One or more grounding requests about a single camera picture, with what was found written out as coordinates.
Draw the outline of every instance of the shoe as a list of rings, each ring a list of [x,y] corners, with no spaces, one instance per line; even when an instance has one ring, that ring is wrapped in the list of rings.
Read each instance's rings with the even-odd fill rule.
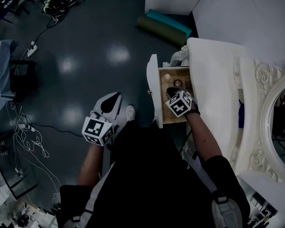
[[[125,117],[127,118],[127,122],[135,120],[135,107],[134,107],[134,105],[130,104],[126,107]]]

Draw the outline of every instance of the dark floor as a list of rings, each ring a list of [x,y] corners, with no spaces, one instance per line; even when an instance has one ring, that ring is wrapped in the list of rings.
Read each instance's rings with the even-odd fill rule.
[[[35,1],[25,2],[29,15],[22,12],[19,17],[6,17],[15,25],[0,21],[0,40],[19,41],[12,55],[14,59],[20,59],[48,22],[48,16],[41,13],[42,4]],[[138,123],[148,126],[154,108],[151,96],[147,94],[147,63],[152,54],[157,54],[161,65],[179,48],[137,30],[136,20],[143,14],[144,0],[86,0],[73,7],[63,22],[45,32],[37,42],[38,50],[31,60],[37,64],[39,89],[26,98],[22,111],[35,123],[80,134],[84,118],[96,100],[119,91],[123,94],[119,124],[125,124],[125,107],[134,104]],[[6,108],[3,108],[0,131],[6,129],[11,129],[11,124]],[[35,154],[61,184],[76,184],[88,143],[68,133],[38,129],[50,158],[44,158],[38,147]],[[168,126],[167,130],[176,136],[176,144],[180,146],[185,135],[184,124]],[[20,146],[19,149],[30,161],[37,163]],[[44,172],[29,165],[23,157],[19,156],[19,159],[34,173],[38,183],[38,187],[29,193],[32,202],[49,210],[55,191],[53,184]],[[108,168],[109,152],[106,150],[104,171]]]

